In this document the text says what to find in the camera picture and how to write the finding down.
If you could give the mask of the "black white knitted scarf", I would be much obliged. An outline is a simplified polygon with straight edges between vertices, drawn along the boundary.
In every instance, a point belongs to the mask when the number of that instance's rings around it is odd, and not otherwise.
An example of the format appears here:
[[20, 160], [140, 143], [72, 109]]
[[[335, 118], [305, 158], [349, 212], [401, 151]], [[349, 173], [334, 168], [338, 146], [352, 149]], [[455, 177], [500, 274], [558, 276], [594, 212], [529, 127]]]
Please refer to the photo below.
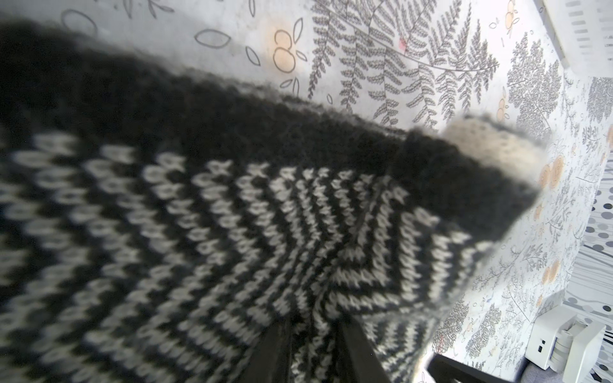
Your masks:
[[289, 382], [390, 382], [535, 203], [543, 146], [486, 116], [389, 130], [95, 38], [1, 23], [1, 380], [238, 382], [290, 319]]

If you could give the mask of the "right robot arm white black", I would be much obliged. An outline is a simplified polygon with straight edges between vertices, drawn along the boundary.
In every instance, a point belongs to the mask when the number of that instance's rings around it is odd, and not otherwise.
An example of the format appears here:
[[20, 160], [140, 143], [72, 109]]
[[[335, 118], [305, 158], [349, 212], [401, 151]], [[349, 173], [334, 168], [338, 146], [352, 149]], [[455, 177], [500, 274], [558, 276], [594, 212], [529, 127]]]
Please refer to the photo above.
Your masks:
[[440, 354], [435, 354], [427, 367], [436, 383], [510, 383]]

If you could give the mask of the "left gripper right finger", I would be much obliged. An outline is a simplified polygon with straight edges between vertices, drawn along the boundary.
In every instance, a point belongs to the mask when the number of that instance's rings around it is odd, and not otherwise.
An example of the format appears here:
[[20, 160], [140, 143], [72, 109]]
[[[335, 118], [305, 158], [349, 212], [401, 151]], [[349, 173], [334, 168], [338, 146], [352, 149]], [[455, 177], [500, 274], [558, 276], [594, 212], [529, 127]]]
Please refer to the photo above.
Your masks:
[[390, 383], [359, 322], [345, 318], [336, 327], [337, 372], [340, 382]]

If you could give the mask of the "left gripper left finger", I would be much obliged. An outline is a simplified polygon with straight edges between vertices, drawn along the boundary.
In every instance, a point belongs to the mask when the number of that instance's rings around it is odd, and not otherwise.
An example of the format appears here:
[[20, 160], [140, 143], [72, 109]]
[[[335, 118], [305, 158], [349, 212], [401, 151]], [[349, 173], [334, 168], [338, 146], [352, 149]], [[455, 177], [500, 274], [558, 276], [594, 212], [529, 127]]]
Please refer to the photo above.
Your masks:
[[291, 377], [293, 328], [290, 319], [264, 332], [238, 382], [288, 383]]

